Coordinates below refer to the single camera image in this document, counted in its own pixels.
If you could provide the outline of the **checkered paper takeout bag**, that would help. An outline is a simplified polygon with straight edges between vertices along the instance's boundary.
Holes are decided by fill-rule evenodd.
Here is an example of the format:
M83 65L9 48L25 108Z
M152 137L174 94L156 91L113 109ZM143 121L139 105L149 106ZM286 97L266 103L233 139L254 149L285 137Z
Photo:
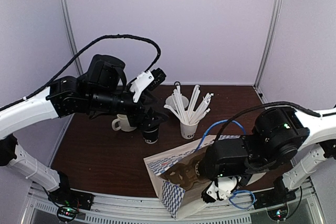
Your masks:
M197 171L199 162L214 139L214 136L209 134L210 131L208 128L197 141L144 159L158 199L175 220L182 220L213 204L205 203L201 199L202 191L212 180L201 177ZM230 204L236 194L243 193L244 186L256 182L263 175L238 175L242 180L232 195L222 202Z

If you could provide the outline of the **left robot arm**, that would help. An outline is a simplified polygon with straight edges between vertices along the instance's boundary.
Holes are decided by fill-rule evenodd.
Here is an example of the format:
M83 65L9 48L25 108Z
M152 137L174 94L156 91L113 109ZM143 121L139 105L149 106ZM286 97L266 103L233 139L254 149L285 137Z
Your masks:
M52 198L71 205L76 197L68 177L43 165L18 143L14 133L32 124L84 113L125 115L143 134L159 128L167 115L155 111L151 92L166 78L162 69L148 67L128 81L125 63L109 55L94 55L87 72L73 77L55 74L32 94L1 108L1 165L15 169L42 187Z

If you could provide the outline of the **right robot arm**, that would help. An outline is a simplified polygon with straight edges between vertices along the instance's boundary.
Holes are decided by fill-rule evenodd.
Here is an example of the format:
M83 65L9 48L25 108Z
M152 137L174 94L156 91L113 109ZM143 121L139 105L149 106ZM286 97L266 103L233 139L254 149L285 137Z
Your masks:
M197 165L199 175L211 181L202 192L206 203L232 199L254 175L276 169L313 146L268 192L274 204L288 201L320 163L335 158L335 109L313 111L291 102L271 102L259 108L261 114L251 134L228 140L217 135Z

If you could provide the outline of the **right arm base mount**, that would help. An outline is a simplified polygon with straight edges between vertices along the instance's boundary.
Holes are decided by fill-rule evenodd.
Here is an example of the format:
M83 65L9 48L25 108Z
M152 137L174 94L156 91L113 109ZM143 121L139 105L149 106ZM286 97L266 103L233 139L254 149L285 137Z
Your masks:
M278 177L274 181L274 188L254 193L255 202L253 204L254 209L268 208L275 205L281 205L282 207L271 209L268 211L268 216L274 221L285 221L290 217L288 202L295 200L296 189L288 190L283 181L282 176Z

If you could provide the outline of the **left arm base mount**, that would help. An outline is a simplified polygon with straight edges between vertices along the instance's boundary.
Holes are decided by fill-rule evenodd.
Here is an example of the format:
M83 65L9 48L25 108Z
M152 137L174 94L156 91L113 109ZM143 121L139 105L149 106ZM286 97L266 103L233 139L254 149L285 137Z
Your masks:
M82 211L91 210L94 199L93 194L76 190L70 190L70 194L45 192L48 200L56 206L56 217L62 223L70 223L78 217L83 217L85 213Z

